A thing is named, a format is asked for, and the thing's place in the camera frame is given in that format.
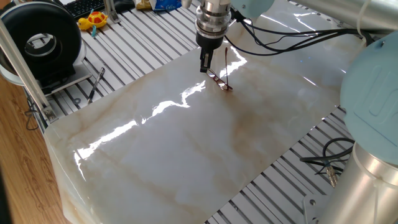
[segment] keyboard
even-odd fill
[[[76,20],[90,15],[92,9],[100,11],[105,8],[104,0],[76,0],[63,6]]]

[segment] plastic bag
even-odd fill
[[[152,9],[149,0],[134,0],[136,9]]]
[[[181,7],[181,0],[149,0],[154,11],[173,10]]]

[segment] black wire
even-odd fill
[[[321,172],[319,174],[327,174],[326,172]],[[336,175],[341,175],[341,173],[335,173]]]
[[[330,161],[330,162],[324,164],[323,167],[322,167],[322,169],[320,169],[318,172],[316,172],[315,175],[320,174],[320,172],[322,172],[326,167],[330,166],[330,164],[331,164],[332,162],[345,162],[345,161],[347,161],[347,160],[348,160],[348,159],[343,159],[343,160],[336,159],[336,160],[334,160],[334,161]]]
[[[284,35],[279,40],[277,40],[275,42],[271,42],[271,43],[265,44],[265,45],[276,44],[276,43],[278,43],[279,41],[281,41],[285,37],[312,37],[312,36],[308,36],[308,35]]]
[[[315,161],[307,161],[306,163],[308,163],[308,164],[314,164],[314,165],[318,165],[318,166],[324,166],[325,164],[323,163],[323,162],[315,162]],[[335,170],[337,170],[337,171],[343,171],[343,169],[342,168],[340,168],[340,167],[337,167],[337,166],[332,166]]]
[[[324,32],[337,32],[337,33],[345,33],[345,34],[359,34],[358,31],[356,29],[332,29],[332,30],[314,30],[314,31],[305,31],[305,32],[277,32],[277,31],[273,31],[273,30],[267,30],[267,29],[262,29],[259,27],[256,27],[252,24],[248,24],[247,22],[245,22],[245,25],[252,27],[253,29],[257,29],[263,32],[268,32],[271,34],[280,34],[280,35],[302,35],[302,34],[319,34],[319,33],[324,33]],[[370,35],[369,32],[365,32],[361,30],[362,35],[365,37],[366,39],[366,46],[368,46],[369,44],[373,43],[373,39]]]
[[[349,138],[335,138],[335,139],[332,139],[332,140],[328,141],[328,142],[325,144],[325,146],[323,147],[323,149],[322,149],[322,156],[326,156],[326,150],[328,149],[329,145],[330,145],[331,143],[337,142],[337,141],[347,141],[347,142],[350,142],[350,143],[353,143],[353,144],[355,143],[354,140],[349,139]]]
[[[247,51],[247,50],[243,50],[243,49],[239,48],[238,46],[236,46],[234,43],[232,43],[232,41],[231,41],[227,36],[225,36],[225,39],[226,39],[233,47],[235,47],[237,50],[240,50],[240,51],[242,51],[242,52],[244,52],[244,53],[247,53],[247,54],[250,54],[250,55],[255,55],[255,56],[273,56],[273,55],[279,55],[279,54],[284,53],[284,52],[289,52],[289,51],[293,51],[293,50],[302,49],[302,48],[304,48],[304,47],[308,47],[308,46],[310,46],[310,45],[317,44],[317,43],[322,42],[322,41],[324,41],[324,40],[328,40],[328,39],[334,38],[334,37],[336,37],[336,36],[338,36],[338,35],[343,35],[343,34],[334,34],[334,35],[331,35],[331,36],[328,36],[328,37],[324,37],[324,38],[322,38],[322,39],[320,39],[320,40],[313,41],[313,42],[311,42],[311,43],[309,43],[309,44],[307,44],[307,45],[300,46],[299,48],[296,48],[296,49],[290,50],[290,48],[287,48],[287,50],[285,50],[285,51],[275,52],[275,53],[270,53],[270,54],[259,54],[259,53],[249,52],[249,51]]]
[[[351,146],[349,149],[345,150],[344,152],[341,152],[339,154],[335,154],[332,156],[322,156],[322,157],[303,157],[300,159],[302,162],[309,162],[309,161],[328,161],[332,159],[338,159],[340,157],[346,156],[350,154],[353,151],[353,147]]]
[[[273,55],[279,55],[279,54],[282,53],[282,52],[276,52],[276,53],[271,53],[271,54],[259,54],[259,53],[249,52],[249,51],[247,51],[247,50],[243,50],[243,49],[239,48],[238,46],[236,46],[234,43],[232,43],[232,41],[230,41],[230,39],[229,39],[227,36],[224,36],[224,37],[225,37],[225,39],[226,39],[234,48],[236,48],[236,50],[242,51],[242,52],[244,52],[244,53],[246,53],[246,54],[249,54],[249,55],[255,55],[255,56],[273,56]]]
[[[25,111],[25,116],[28,117],[28,119],[27,119],[27,121],[26,121],[26,130],[34,131],[34,130],[36,130],[37,128],[39,128],[39,125],[37,125],[36,128],[29,128],[30,120],[32,119],[33,114],[37,112],[37,110],[33,110],[33,107],[34,107],[35,103],[32,103],[32,102],[29,100],[30,97],[31,97],[31,96],[29,96],[28,99],[27,99],[28,103],[30,103],[29,109],[28,109],[27,111]]]
[[[339,153],[339,154],[335,154],[335,155],[332,155],[332,156],[326,156],[326,150],[327,150],[328,146],[329,146],[331,143],[336,142],[336,141],[348,141],[348,142],[351,142],[351,143],[353,143],[353,144],[355,143],[354,140],[349,139],[349,138],[335,138],[335,139],[332,139],[332,140],[328,141],[328,142],[324,145],[324,147],[323,147],[323,149],[322,149],[322,155],[323,155],[323,156],[321,156],[321,157],[303,157],[303,158],[300,159],[300,161],[302,161],[302,162],[308,162],[308,161],[328,161],[328,160],[332,160],[332,159],[338,159],[338,158],[340,158],[340,157],[343,157],[343,156],[345,156],[345,155],[350,154],[350,153],[353,151],[353,147],[351,146],[349,149],[345,150],[344,152],[341,152],[341,153]]]
[[[259,42],[259,43],[261,44],[261,46],[263,46],[263,47],[266,48],[267,50],[271,50],[271,51],[275,51],[275,52],[290,52],[290,51],[293,51],[293,50],[298,50],[298,49],[302,49],[302,48],[304,48],[304,47],[311,46],[311,45],[313,45],[313,44],[317,44],[317,43],[319,43],[319,42],[322,42],[322,41],[324,41],[324,40],[328,40],[328,39],[330,39],[330,38],[338,37],[338,36],[340,36],[340,35],[345,35],[345,34],[357,34],[357,33],[358,33],[357,31],[354,32],[353,30],[351,30],[351,31],[348,31],[348,30],[347,30],[346,32],[336,32],[336,30],[328,30],[328,31],[325,31],[325,32],[323,32],[323,33],[321,33],[321,34],[316,35],[315,37],[311,37],[311,38],[309,38],[309,39],[303,40],[303,41],[301,41],[300,43],[297,43],[297,44],[295,44],[295,45],[293,45],[293,46],[291,46],[291,47],[289,47],[289,48],[287,48],[287,49],[274,49],[274,48],[272,48],[272,47],[268,47],[267,44],[263,44],[263,43],[250,31],[250,29],[247,27],[246,23],[242,23],[242,26],[249,32],[249,34],[254,38],[255,41],[257,41],[257,42]],[[330,36],[324,37],[324,38],[322,38],[322,39],[320,39],[320,40],[313,41],[313,42],[311,42],[311,43],[309,43],[309,44],[306,44],[306,45],[299,46],[299,45],[301,45],[301,44],[303,44],[303,43],[306,43],[306,42],[308,42],[308,41],[317,39],[317,38],[319,38],[319,37],[323,37],[323,36],[325,36],[325,35],[330,35]]]

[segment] metal slotted table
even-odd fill
[[[93,76],[47,97],[58,118],[87,105],[101,67],[106,71],[93,101],[197,48],[195,11],[198,4],[199,1],[193,0],[189,9],[158,13],[133,9],[119,14],[121,22],[110,22],[95,38],[82,32],[86,45],[83,63]],[[78,105],[73,103],[77,98],[81,100]],[[337,107],[205,223],[303,223],[304,196],[330,195],[333,188],[327,176],[314,175],[320,167],[299,159],[321,156],[324,144],[333,138],[351,138],[343,122],[344,115],[344,110]],[[43,132],[44,122],[40,122],[37,114],[35,117]],[[337,154],[349,147],[346,142],[332,144],[329,153]],[[344,168],[345,163],[337,162],[335,166]]]

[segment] marble-pattern board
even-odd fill
[[[292,32],[334,24],[275,1],[255,25]],[[256,32],[264,42],[277,35]],[[230,39],[266,52],[234,23]],[[298,39],[286,38],[286,48]],[[213,70],[200,49],[51,124],[45,130],[65,216],[72,223],[203,223],[339,105],[361,41],[339,37],[255,57],[225,43]]]

